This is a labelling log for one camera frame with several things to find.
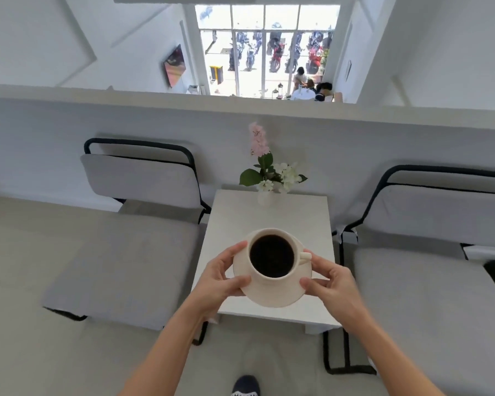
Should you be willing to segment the person's left hand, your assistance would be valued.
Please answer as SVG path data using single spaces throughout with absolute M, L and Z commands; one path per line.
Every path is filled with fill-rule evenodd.
M 241 241 L 225 249 L 208 262 L 198 282 L 185 301 L 203 320 L 213 318 L 225 299 L 226 271 L 233 263 L 234 257 L 244 250 L 247 241 Z

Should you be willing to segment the person's right hand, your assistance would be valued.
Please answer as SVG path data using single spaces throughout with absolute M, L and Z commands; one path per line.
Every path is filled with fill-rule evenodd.
M 312 255 L 312 270 L 321 274 L 323 276 L 321 279 L 330 281 L 331 296 L 327 300 L 320 299 L 330 315 L 346 331 L 354 334 L 365 325 L 372 323 L 373 319 L 361 298 L 349 268 L 324 259 L 308 249 L 304 251 Z

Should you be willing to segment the white saucer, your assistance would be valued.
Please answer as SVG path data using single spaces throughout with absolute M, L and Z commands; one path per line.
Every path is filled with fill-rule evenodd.
M 248 243 L 254 232 L 246 237 L 246 248 L 239 252 L 233 259 L 232 269 L 234 275 L 248 274 L 251 276 L 251 284 L 244 288 L 244 293 L 252 302 L 269 308 L 282 308 L 292 305 L 305 294 L 305 290 L 300 286 L 299 281 L 302 277 L 312 278 L 311 265 L 300 268 L 299 272 L 293 274 L 291 279 L 285 280 L 284 284 L 274 286 L 263 285 L 261 281 L 254 278 L 254 273 L 251 271 L 248 262 Z

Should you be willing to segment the person's left forearm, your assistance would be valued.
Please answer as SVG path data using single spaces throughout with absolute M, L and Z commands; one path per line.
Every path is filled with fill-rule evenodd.
M 184 302 L 118 396 L 174 396 L 197 329 L 217 311 L 217 306 Z

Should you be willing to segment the person's right forearm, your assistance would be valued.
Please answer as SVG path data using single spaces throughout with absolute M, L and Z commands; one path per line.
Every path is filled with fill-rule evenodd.
M 389 396 L 446 396 L 401 351 L 367 309 L 339 309 L 332 315 L 360 341 Z

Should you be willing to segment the white coffee cup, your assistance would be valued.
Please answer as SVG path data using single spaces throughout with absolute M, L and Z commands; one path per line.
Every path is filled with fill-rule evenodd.
M 295 251 L 295 264 L 294 264 L 291 272 L 288 275 L 286 275 L 285 277 L 277 278 L 277 279 L 265 277 L 265 276 L 259 274 L 251 264 L 249 251 L 250 251 L 252 243 L 256 239 L 258 239 L 264 235 L 267 235 L 267 234 L 280 235 L 281 237 L 288 240 L 288 242 L 293 246 L 293 249 Z M 248 250 L 247 251 L 247 258 L 248 258 L 248 262 L 249 262 L 249 267 L 251 268 L 251 271 L 254 273 L 254 278 L 256 280 L 261 281 L 263 285 L 274 286 L 274 285 L 284 284 L 285 280 L 291 279 L 292 275 L 295 273 L 298 273 L 300 268 L 305 268 L 306 266 L 311 265 L 311 259 L 312 259 L 311 253 L 305 252 L 304 247 L 300 246 L 299 241 L 295 237 L 293 237 L 291 234 L 289 234 L 288 232 L 285 232 L 283 230 L 277 229 L 277 228 L 265 228 L 265 229 L 258 230 L 256 232 L 254 232 L 252 238 L 249 240 L 247 250 Z

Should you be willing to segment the black coffee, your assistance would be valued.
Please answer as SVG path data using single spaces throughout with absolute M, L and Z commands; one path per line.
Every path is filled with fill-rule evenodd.
M 282 278 L 288 275 L 295 264 L 293 246 L 277 234 L 267 234 L 256 239 L 249 251 L 254 269 L 268 278 Z

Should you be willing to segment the white square side table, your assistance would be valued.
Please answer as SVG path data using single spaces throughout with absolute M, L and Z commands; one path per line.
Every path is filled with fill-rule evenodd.
M 293 235 L 300 242 L 300 252 L 306 247 L 324 259 L 335 261 L 327 196 L 275 194 L 272 204 L 264 207 L 258 202 L 257 192 L 219 189 L 192 287 L 209 260 L 247 239 L 251 232 L 265 228 L 276 228 Z M 232 297 L 224 301 L 218 314 L 304 324 L 307 334 L 321 334 L 341 327 L 319 299 L 308 295 L 281 308 L 260 306 L 248 297 Z

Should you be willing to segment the small white vase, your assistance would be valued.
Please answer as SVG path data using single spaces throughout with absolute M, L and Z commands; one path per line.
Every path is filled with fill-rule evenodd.
M 275 190 L 259 191 L 257 193 L 258 205 L 264 208 L 271 207 L 277 201 L 278 195 L 279 193 L 276 192 Z

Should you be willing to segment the person's dark shoe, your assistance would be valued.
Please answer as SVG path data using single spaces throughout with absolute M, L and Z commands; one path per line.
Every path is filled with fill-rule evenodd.
M 236 380 L 231 396 L 261 396 L 260 385 L 254 375 L 243 375 Z

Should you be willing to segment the pink and white flowers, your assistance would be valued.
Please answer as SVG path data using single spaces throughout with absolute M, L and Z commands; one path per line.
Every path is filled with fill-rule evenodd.
M 248 126 L 250 156 L 256 160 L 252 168 L 241 172 L 239 185 L 255 187 L 258 192 L 289 192 L 292 187 L 302 184 L 308 177 L 297 171 L 296 164 L 277 163 L 274 160 L 270 144 L 263 126 L 252 122 Z

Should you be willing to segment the row of parked motorcycles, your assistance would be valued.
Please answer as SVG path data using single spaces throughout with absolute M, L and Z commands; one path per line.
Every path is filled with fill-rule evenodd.
M 326 67 L 334 31 L 297 31 L 282 32 L 262 31 L 235 33 L 236 52 L 233 45 L 229 48 L 229 71 L 235 71 L 239 64 L 243 70 L 250 72 L 255 63 L 262 61 L 263 41 L 267 68 L 270 73 L 277 73 L 284 67 L 285 73 L 295 73 L 301 67 L 307 75 L 321 74 Z

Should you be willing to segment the white-framed large window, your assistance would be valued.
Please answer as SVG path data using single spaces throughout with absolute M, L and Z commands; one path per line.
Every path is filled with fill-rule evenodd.
M 307 86 L 315 87 L 323 81 L 333 82 L 336 65 L 354 0 L 337 1 L 329 5 L 183 5 L 186 40 L 191 47 L 191 69 L 197 79 L 198 93 L 220 97 L 241 97 L 269 100 L 290 99 L 295 73 L 285 73 L 282 66 L 277 73 L 267 68 L 265 43 L 262 61 L 255 63 L 253 71 L 244 71 L 239 64 L 229 71 L 229 48 L 236 52 L 235 33 L 262 31 L 334 31 L 326 67 L 321 74 L 307 75 Z M 213 84 L 210 65 L 222 65 L 224 81 Z

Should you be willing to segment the grey cushioned black-frame chair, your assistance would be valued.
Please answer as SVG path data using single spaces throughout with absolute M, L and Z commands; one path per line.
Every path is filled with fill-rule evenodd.
M 181 145 L 91 138 L 81 163 L 93 192 L 121 207 L 95 229 L 41 299 L 73 321 L 160 331 L 195 278 L 211 207 Z
M 396 165 L 363 215 L 351 261 L 365 304 L 404 353 L 451 396 L 495 396 L 495 283 L 466 246 L 495 247 L 495 171 Z

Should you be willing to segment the colourful wall picture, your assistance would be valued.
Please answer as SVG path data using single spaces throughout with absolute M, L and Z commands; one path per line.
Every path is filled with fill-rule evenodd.
M 168 85 L 174 88 L 186 71 L 183 49 L 180 44 L 166 57 L 163 66 Z

